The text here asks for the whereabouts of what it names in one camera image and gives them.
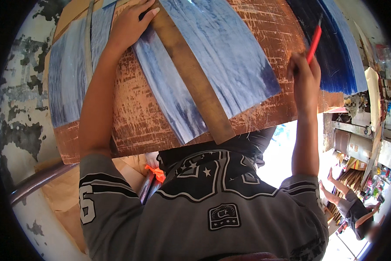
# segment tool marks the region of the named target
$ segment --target patch logo on shirt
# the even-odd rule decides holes
[[[241,226],[238,206],[235,203],[221,204],[208,210],[208,229],[210,231],[225,227]]]

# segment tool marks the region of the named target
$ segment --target pipe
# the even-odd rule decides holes
[[[60,161],[52,167],[40,170],[37,173],[31,175],[27,179],[21,181],[21,183],[17,185],[16,189],[10,193],[10,205],[13,207],[15,204],[20,202],[21,199],[35,192],[37,189],[49,183],[51,180],[54,180],[60,175],[68,172],[69,170],[72,170],[77,165],[78,163],[65,165],[63,164],[63,161]]]

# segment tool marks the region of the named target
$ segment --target peeling paint wall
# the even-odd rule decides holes
[[[0,170],[7,192],[35,173],[40,162],[60,157],[43,90],[45,56],[70,0],[40,0],[22,24],[0,82]],[[89,260],[79,251],[37,190],[13,207],[45,260]]]

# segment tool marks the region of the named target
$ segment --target worn wooden tabletop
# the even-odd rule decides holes
[[[306,49],[300,25],[285,0],[227,0],[248,25],[263,48],[281,86],[281,93],[261,105],[230,119],[236,134],[264,129],[297,119],[293,82],[286,79],[286,67],[292,52]],[[96,1],[94,11],[103,0]],[[116,4],[113,19],[138,0],[121,0]],[[85,16],[88,0],[73,0],[63,10],[53,42],[69,23]],[[342,93],[320,92],[319,112],[343,106]],[[128,49],[117,66],[114,97],[113,140],[117,150],[113,156],[129,156],[144,152],[179,147],[180,144],[161,112],[133,51]],[[54,129],[59,152],[65,164],[79,161],[79,121]],[[188,144],[213,140],[209,133]]]

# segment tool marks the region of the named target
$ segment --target dark blue glass sheet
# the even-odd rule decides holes
[[[115,4],[95,11],[91,20],[91,60],[95,70],[109,38]],[[79,120],[86,90],[85,18],[72,21],[52,46],[49,61],[50,117],[54,128]]]
[[[320,88],[351,95],[368,89],[355,39],[333,0],[287,0],[308,44],[323,13],[322,36],[316,58],[322,70]]]
[[[225,0],[160,0],[187,41],[228,118],[281,91],[265,53]],[[149,86],[181,144],[207,131],[153,29],[133,46]]]

